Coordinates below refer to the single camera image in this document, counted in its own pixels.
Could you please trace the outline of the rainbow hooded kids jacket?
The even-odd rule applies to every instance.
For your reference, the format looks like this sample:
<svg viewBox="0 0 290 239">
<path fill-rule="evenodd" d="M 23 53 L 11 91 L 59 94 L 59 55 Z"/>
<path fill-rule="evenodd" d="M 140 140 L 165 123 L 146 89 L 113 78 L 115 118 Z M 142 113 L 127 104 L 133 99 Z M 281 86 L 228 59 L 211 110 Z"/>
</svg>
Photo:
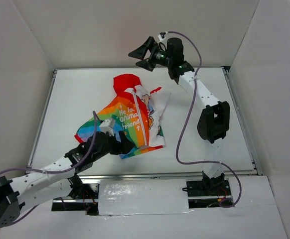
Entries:
<svg viewBox="0 0 290 239">
<path fill-rule="evenodd" d="M 127 152 L 120 153 L 125 159 L 166 146 L 160 124 L 170 93 L 158 87 L 151 91 L 144 88 L 134 74 L 122 74 L 113 78 L 116 96 L 97 116 L 100 121 L 113 120 L 116 137 L 123 131 L 134 144 Z"/>
</svg>

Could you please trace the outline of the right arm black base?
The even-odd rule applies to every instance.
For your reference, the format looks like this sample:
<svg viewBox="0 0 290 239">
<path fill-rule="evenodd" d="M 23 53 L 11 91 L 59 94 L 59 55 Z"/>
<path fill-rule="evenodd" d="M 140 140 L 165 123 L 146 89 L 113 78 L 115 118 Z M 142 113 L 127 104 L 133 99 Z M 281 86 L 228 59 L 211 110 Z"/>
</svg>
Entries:
<svg viewBox="0 0 290 239">
<path fill-rule="evenodd" d="M 213 188 L 207 188 L 202 181 L 187 181 L 182 190 L 192 199 L 219 199 L 231 196 L 228 180 Z"/>
</svg>

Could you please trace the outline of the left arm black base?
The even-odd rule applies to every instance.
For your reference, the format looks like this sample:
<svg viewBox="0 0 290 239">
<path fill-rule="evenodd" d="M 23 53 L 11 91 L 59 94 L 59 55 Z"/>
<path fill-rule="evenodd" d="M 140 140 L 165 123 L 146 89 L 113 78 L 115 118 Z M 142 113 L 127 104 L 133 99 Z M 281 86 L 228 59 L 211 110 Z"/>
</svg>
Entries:
<svg viewBox="0 0 290 239">
<path fill-rule="evenodd" d="M 94 185 L 84 184 L 81 190 L 81 195 L 78 196 L 74 203 L 71 203 L 76 211 L 84 211 L 88 216 L 97 216 L 98 209 L 98 184 Z"/>
</svg>

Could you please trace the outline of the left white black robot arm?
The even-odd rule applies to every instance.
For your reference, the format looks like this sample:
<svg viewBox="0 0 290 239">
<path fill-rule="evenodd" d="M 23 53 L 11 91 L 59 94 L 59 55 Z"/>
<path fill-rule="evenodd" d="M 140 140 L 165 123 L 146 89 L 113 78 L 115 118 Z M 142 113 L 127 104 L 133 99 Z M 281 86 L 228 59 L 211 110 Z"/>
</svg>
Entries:
<svg viewBox="0 0 290 239">
<path fill-rule="evenodd" d="M 134 146 L 123 131 L 114 135 L 97 131 L 86 142 L 41 169 L 24 169 L 25 175 L 12 179 L 7 179 L 5 174 L 15 168 L 1 171 L 0 228 L 18 223 L 38 205 L 51 199 L 79 198 L 83 194 L 79 173 L 107 154 L 127 154 Z"/>
</svg>

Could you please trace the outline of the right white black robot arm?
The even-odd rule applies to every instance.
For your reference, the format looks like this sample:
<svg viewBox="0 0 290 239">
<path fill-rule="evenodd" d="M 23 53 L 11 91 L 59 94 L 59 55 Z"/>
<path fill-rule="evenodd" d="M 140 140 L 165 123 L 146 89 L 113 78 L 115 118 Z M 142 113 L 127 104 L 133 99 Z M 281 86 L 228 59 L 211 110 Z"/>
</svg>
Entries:
<svg viewBox="0 0 290 239">
<path fill-rule="evenodd" d="M 153 71 L 156 65 L 166 67 L 169 77 L 193 96 L 190 108 L 197 107 L 199 111 L 197 131 L 205 144 L 206 154 L 205 159 L 199 161 L 203 165 L 202 189 L 208 195 L 215 194 L 224 182 L 224 165 L 220 161 L 229 130 L 229 103 L 217 99 L 198 79 L 194 68 L 184 58 L 179 38 L 172 37 L 164 45 L 150 36 L 128 56 L 138 59 L 136 66 L 148 71 Z"/>
</svg>

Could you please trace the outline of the white foil covered panel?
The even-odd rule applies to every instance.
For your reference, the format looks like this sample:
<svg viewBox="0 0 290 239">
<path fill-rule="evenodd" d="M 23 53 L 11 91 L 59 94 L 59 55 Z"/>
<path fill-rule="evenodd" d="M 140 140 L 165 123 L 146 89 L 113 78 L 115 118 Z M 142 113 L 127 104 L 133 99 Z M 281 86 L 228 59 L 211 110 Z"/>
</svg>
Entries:
<svg viewBox="0 0 290 239">
<path fill-rule="evenodd" d="M 190 212 L 184 179 L 104 181 L 99 185 L 102 216 L 170 215 Z"/>
</svg>

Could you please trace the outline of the aluminium front rail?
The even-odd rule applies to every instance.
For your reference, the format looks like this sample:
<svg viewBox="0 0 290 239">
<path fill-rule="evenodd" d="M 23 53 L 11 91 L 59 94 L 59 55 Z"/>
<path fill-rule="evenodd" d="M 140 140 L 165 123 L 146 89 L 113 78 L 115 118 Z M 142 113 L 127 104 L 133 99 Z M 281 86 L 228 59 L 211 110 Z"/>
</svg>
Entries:
<svg viewBox="0 0 290 239">
<path fill-rule="evenodd" d="M 159 173 L 159 174 L 127 174 L 127 175 L 81 175 L 80 178 L 85 181 L 101 180 L 147 180 L 147 179 L 191 179 L 202 177 L 202 172 L 187 173 Z"/>
</svg>

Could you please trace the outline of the aluminium rail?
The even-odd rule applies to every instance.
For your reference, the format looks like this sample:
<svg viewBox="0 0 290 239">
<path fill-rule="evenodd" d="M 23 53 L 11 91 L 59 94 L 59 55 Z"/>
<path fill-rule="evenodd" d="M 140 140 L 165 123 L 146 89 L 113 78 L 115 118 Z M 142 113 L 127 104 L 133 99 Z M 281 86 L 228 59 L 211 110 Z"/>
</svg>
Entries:
<svg viewBox="0 0 290 239">
<path fill-rule="evenodd" d="M 191 179 L 202 177 L 202 172 L 187 173 L 159 173 L 159 174 L 127 174 L 127 175 L 81 175 L 80 178 L 85 181 L 101 180 L 147 180 L 147 179 Z"/>
<path fill-rule="evenodd" d="M 241 108 L 240 103 L 239 103 L 238 94 L 237 94 L 236 90 L 234 89 L 234 85 L 233 85 L 233 82 L 232 82 L 231 77 L 230 77 L 230 68 L 231 67 L 230 66 L 221 66 L 221 68 L 223 70 L 223 74 L 224 74 L 224 77 L 226 79 L 227 86 L 228 86 L 228 89 L 229 89 L 230 94 L 231 94 L 231 98 L 233 100 L 233 104 L 234 104 L 235 111 L 236 111 L 236 114 L 238 117 L 238 121 L 240 123 L 240 128 L 242 130 L 244 140 L 246 142 L 246 146 L 247 146 L 254 170 L 256 170 L 257 175 L 263 176 L 264 175 L 263 169 L 262 169 L 262 166 L 259 162 L 258 155 L 256 153 L 256 150 L 255 150 L 255 147 L 252 143 L 251 137 L 249 135 L 244 117 L 242 115 L 242 108 Z"/>
<path fill-rule="evenodd" d="M 51 83 L 50 83 L 49 90 L 48 90 L 48 93 L 47 93 L 47 97 L 46 97 L 46 100 L 45 100 L 45 103 L 44 103 L 43 112 L 42 112 L 42 115 L 41 115 L 41 118 L 40 118 L 40 122 L 39 122 L 38 129 L 37 129 L 37 132 L 36 132 L 36 136 L 35 136 L 35 139 L 34 139 L 33 147 L 32 147 L 32 150 L 31 150 L 31 154 L 30 154 L 30 157 L 29 157 L 29 160 L 28 160 L 28 163 L 27 163 L 27 168 L 31 168 L 32 167 L 32 162 L 33 162 L 33 159 L 34 159 L 34 156 L 35 156 L 35 152 L 36 152 L 36 148 L 37 148 L 37 145 L 38 145 L 38 141 L 39 141 L 39 138 L 40 138 L 40 135 L 41 135 L 41 130 L 42 130 L 42 127 L 43 127 L 43 124 L 44 124 L 45 115 L 46 115 L 47 108 L 48 108 L 48 105 L 49 105 L 49 101 L 50 101 L 50 97 L 51 97 L 51 94 L 52 94 L 52 90 L 53 90 L 53 86 L 54 86 L 54 83 L 55 83 L 55 79 L 56 79 L 56 76 L 57 76 L 57 72 L 58 72 L 58 70 L 55 69 L 53 71 L 53 74 L 52 74 Z"/>
</svg>

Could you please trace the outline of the aluminium left side rail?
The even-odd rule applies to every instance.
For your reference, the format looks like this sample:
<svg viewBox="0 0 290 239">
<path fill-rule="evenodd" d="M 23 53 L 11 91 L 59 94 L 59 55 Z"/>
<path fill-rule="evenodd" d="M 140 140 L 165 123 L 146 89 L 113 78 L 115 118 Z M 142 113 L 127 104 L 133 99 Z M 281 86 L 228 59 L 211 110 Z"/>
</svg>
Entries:
<svg viewBox="0 0 290 239">
<path fill-rule="evenodd" d="M 45 100 L 45 103 L 44 103 L 43 112 L 42 112 L 42 115 L 41 115 L 41 118 L 40 118 L 40 122 L 39 122 L 38 129 L 37 129 L 37 132 L 36 132 L 36 136 L 35 136 L 35 139 L 34 139 L 33 147 L 32 147 L 32 150 L 31 150 L 31 154 L 30 154 L 30 157 L 29 157 L 29 160 L 28 160 L 28 163 L 27 163 L 27 168 L 31 168 L 32 167 L 32 162 L 33 162 L 33 159 L 34 159 L 34 156 L 35 156 L 35 152 L 36 152 L 36 148 L 37 148 L 37 145 L 38 145 L 38 141 L 39 141 L 39 138 L 40 138 L 40 135 L 41 135 L 41 130 L 42 130 L 42 127 L 43 127 L 43 124 L 44 124 L 45 115 L 46 115 L 47 108 L 48 108 L 48 105 L 49 105 L 49 101 L 50 101 L 50 97 L 51 97 L 51 94 L 52 94 L 52 90 L 53 90 L 53 86 L 54 86 L 54 83 L 55 83 L 55 79 L 56 79 L 56 76 L 57 76 L 57 72 L 58 72 L 58 70 L 55 69 L 53 71 L 53 74 L 52 74 L 51 83 L 50 83 L 49 90 L 48 90 L 48 93 L 47 93 L 47 97 L 46 97 L 46 100 Z"/>
</svg>

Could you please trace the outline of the aluminium right side rail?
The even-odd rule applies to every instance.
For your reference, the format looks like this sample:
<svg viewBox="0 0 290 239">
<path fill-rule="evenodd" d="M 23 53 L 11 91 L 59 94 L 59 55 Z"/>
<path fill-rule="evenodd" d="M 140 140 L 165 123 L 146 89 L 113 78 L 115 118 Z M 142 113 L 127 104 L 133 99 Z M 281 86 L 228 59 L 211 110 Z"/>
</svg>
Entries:
<svg viewBox="0 0 290 239">
<path fill-rule="evenodd" d="M 228 86 L 228 89 L 229 89 L 230 94 L 231 94 L 231 98 L 233 100 L 233 104 L 234 104 L 235 111 L 236 111 L 236 114 L 238 117 L 238 121 L 240 123 L 240 128 L 242 130 L 244 140 L 246 142 L 246 146 L 247 146 L 254 170 L 256 170 L 257 175 L 263 176 L 264 175 L 263 169 L 262 169 L 262 166 L 259 162 L 258 155 L 256 153 L 256 150 L 255 150 L 255 147 L 252 143 L 251 137 L 249 135 L 244 117 L 242 115 L 242 108 L 241 108 L 240 103 L 239 103 L 238 94 L 237 94 L 236 90 L 234 89 L 234 85 L 233 85 L 233 82 L 232 82 L 231 77 L 230 77 L 230 68 L 231 67 L 230 66 L 221 66 L 221 68 L 223 70 L 223 74 L 224 74 L 224 77 L 226 79 L 227 86 Z"/>
</svg>

